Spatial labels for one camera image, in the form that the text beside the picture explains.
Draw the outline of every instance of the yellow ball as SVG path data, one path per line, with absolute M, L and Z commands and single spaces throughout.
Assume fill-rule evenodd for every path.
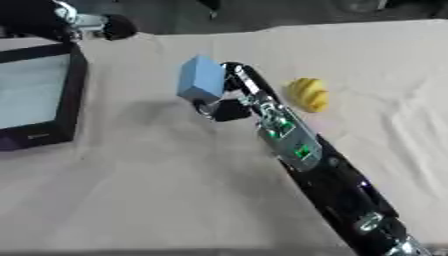
M 322 80 L 301 78 L 291 82 L 288 86 L 291 100 L 308 112 L 320 112 L 328 105 L 328 91 Z

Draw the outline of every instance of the blue foam block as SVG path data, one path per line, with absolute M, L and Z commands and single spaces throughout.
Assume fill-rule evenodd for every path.
M 198 55 L 182 66 L 177 95 L 205 103 L 219 100 L 224 93 L 225 70 L 208 57 Z

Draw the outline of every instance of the table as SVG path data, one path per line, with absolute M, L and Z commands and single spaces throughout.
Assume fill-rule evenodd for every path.
M 299 115 L 414 236 L 443 245 L 447 29 L 432 20 L 82 42 L 90 76 L 76 140 L 0 154 L 0 248 L 345 255 L 253 120 L 214 124 L 176 98 L 179 68 L 196 54 L 253 65 L 279 91 L 297 77 L 323 79 L 330 107 Z

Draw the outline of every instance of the green led light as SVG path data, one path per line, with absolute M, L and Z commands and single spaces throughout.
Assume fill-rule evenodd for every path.
M 301 148 L 294 150 L 294 154 L 301 159 L 307 157 L 310 153 L 311 151 L 308 145 L 303 145 Z
M 269 131 L 269 136 L 271 137 L 277 137 L 277 133 L 275 131 L 270 130 Z

